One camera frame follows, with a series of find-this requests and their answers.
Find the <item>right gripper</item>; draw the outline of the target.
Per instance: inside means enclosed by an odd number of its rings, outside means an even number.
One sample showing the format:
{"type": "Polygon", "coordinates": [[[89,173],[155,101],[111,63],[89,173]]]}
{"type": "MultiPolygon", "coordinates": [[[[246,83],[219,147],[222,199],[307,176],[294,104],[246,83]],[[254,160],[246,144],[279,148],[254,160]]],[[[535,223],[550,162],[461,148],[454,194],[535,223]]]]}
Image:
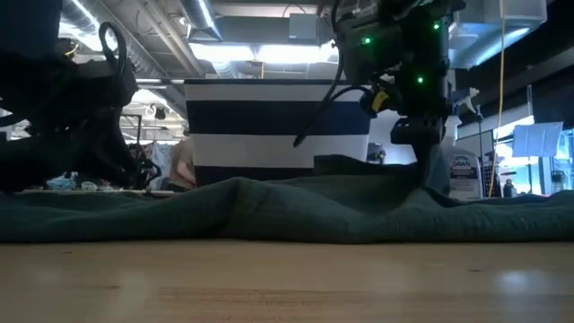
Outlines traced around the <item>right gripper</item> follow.
{"type": "Polygon", "coordinates": [[[423,185],[429,185],[435,175],[437,144],[448,114],[447,89],[444,76],[401,66],[372,75],[360,98],[361,107],[373,118],[387,110],[399,116],[390,130],[391,142],[417,144],[414,153],[423,185]]]}

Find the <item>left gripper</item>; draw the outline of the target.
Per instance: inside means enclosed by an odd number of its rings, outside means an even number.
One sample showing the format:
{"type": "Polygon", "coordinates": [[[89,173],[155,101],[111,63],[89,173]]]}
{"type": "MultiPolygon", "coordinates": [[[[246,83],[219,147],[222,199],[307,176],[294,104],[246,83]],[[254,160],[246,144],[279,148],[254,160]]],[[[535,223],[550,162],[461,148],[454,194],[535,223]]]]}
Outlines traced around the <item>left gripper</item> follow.
{"type": "Polygon", "coordinates": [[[0,127],[27,120],[34,135],[90,128],[88,142],[38,135],[0,144],[0,192],[20,192],[67,171],[86,172],[127,187],[136,173],[119,127],[138,86],[127,57],[76,64],[67,57],[29,58],[0,52],[0,127]]]}

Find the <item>dark green shirt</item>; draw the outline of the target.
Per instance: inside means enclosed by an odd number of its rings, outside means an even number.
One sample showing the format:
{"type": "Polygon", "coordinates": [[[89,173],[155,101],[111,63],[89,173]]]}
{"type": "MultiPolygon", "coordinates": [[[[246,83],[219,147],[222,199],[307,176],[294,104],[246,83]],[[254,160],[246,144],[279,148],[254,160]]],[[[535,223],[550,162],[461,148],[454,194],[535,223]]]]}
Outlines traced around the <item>dark green shirt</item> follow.
{"type": "Polygon", "coordinates": [[[232,178],[164,198],[121,193],[0,196],[0,243],[223,238],[328,244],[574,242],[574,191],[464,202],[447,163],[316,158],[308,177],[232,178]]]}

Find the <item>navy white striped fabric bin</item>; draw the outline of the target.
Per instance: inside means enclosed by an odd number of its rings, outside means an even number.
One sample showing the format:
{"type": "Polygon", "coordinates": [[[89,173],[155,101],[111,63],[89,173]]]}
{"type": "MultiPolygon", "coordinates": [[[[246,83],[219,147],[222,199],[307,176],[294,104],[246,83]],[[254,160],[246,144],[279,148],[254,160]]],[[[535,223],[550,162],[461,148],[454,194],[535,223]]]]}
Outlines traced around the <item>navy white striped fabric bin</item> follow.
{"type": "Polygon", "coordinates": [[[337,98],[314,118],[331,83],[304,79],[195,79],[184,83],[196,180],[280,180],[309,176],[319,155],[363,161],[370,117],[360,90],[337,98]]]}

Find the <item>Dawn spray bottle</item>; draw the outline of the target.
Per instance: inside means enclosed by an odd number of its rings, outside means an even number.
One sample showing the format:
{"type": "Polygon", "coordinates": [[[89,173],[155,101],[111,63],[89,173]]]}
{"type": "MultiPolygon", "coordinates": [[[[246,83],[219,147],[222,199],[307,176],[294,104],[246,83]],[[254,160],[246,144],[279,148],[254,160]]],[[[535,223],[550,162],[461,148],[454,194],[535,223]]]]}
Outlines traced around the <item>Dawn spray bottle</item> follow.
{"type": "Polygon", "coordinates": [[[449,196],[461,201],[474,201],[483,198],[483,176],[478,149],[471,144],[478,144],[477,139],[470,139],[459,146],[458,127],[462,124],[459,109],[466,105],[473,113],[472,98],[479,93],[475,88],[467,88],[452,93],[453,109],[445,123],[445,135],[440,147],[446,158],[450,182],[449,196]]]}

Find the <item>hanging clothes rack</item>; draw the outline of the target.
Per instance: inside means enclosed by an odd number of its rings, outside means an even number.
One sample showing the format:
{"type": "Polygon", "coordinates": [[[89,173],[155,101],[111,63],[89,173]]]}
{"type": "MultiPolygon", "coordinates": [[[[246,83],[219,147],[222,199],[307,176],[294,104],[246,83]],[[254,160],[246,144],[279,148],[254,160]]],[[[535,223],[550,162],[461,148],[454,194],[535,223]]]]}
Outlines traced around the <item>hanging clothes rack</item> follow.
{"type": "Polygon", "coordinates": [[[172,145],[157,142],[128,145],[129,152],[135,158],[137,166],[134,189],[153,191],[167,187],[171,148],[172,145]]]}

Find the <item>person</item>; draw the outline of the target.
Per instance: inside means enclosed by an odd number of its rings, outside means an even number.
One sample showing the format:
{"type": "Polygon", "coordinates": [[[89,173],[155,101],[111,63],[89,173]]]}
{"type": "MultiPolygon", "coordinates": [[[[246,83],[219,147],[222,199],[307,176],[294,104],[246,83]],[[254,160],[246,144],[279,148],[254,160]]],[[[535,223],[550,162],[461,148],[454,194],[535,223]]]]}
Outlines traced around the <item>person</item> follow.
{"type": "Polygon", "coordinates": [[[181,193],[196,188],[196,173],[193,163],[193,143],[188,128],[183,131],[185,137],[171,150],[170,174],[167,190],[181,193]]]}

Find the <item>pale hanging sheet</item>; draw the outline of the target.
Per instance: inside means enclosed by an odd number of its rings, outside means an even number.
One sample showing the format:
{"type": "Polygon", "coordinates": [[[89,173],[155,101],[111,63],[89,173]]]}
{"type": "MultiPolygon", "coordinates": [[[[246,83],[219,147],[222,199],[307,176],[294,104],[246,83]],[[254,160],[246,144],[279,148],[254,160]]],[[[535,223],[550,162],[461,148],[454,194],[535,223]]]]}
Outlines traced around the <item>pale hanging sheet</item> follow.
{"type": "Polygon", "coordinates": [[[513,156],[554,157],[557,153],[562,128],[562,122],[515,126],[513,156]]]}

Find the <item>grey ceiling unit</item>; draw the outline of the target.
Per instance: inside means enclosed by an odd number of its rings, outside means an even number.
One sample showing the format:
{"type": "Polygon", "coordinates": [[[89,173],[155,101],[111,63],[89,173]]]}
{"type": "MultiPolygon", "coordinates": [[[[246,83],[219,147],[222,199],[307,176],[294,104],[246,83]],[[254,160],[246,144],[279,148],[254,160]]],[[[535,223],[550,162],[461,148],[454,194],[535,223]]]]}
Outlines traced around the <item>grey ceiling unit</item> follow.
{"type": "Polygon", "coordinates": [[[307,13],[291,13],[289,16],[288,41],[295,44],[317,42],[317,16],[307,13]]]}

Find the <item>bright ceiling light panel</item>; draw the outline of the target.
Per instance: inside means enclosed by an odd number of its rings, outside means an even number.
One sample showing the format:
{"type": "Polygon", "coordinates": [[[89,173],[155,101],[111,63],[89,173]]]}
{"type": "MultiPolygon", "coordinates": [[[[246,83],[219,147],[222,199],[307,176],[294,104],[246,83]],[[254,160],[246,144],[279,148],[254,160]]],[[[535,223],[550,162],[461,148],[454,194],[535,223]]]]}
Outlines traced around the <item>bright ceiling light panel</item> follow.
{"type": "Polygon", "coordinates": [[[209,62],[258,61],[269,64],[337,63],[337,48],[330,43],[321,46],[300,45],[213,45],[190,43],[198,59],[209,62]]]}

